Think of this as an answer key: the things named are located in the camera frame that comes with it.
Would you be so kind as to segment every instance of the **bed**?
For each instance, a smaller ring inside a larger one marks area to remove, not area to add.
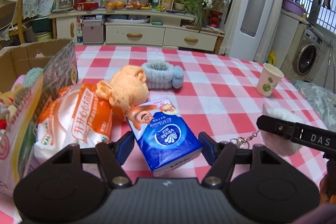
[[[335,94],[326,88],[313,83],[291,80],[301,95],[311,104],[316,113],[320,116],[325,126],[336,132],[336,97]]]

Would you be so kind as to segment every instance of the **red white checkered tablecloth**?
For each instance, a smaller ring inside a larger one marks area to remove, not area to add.
[[[282,107],[309,122],[325,128],[311,105],[287,80],[282,79],[271,97],[257,93],[262,66],[255,62],[191,51],[167,50],[152,47],[79,46],[76,47],[79,82],[97,83],[110,80],[122,66],[142,65],[148,61],[167,61],[183,68],[184,83],[179,90],[150,90],[148,100],[168,96],[196,136],[205,131],[216,141],[244,138],[257,130],[256,121],[267,108]],[[130,128],[127,123],[113,120],[112,140],[118,140]],[[261,136],[251,145],[263,143]],[[317,184],[326,171],[322,153],[303,147],[299,153],[285,158]],[[134,182],[137,177],[150,177],[146,162],[137,145],[123,165]],[[202,180],[209,170],[201,155],[167,177],[197,177]],[[234,176],[247,171],[248,167],[236,167]],[[13,224],[19,220],[10,198],[0,195],[0,223]]]

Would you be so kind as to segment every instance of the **washing machine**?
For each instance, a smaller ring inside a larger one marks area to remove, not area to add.
[[[271,50],[275,52],[275,66],[288,79],[311,82],[327,54],[328,45],[306,20],[282,11]]]

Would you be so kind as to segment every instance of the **white fluffy ball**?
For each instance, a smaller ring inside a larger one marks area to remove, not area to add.
[[[305,122],[297,115],[284,108],[271,108],[267,110],[268,116],[289,122]],[[280,156],[292,156],[302,147],[300,144],[292,143],[290,140],[271,134],[269,132],[260,131],[266,147]]]

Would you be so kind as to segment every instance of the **wooden handle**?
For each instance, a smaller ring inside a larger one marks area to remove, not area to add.
[[[128,34],[126,34],[126,36],[128,38],[141,38],[141,37],[143,37],[143,35],[141,33],[139,33],[139,34],[128,33]]]
[[[193,39],[193,38],[184,38],[184,41],[186,42],[192,42],[192,43],[197,43],[198,42],[198,39]]]
[[[71,35],[72,38],[75,37],[74,27],[75,27],[75,24],[71,23],[71,25],[70,25],[70,35]]]

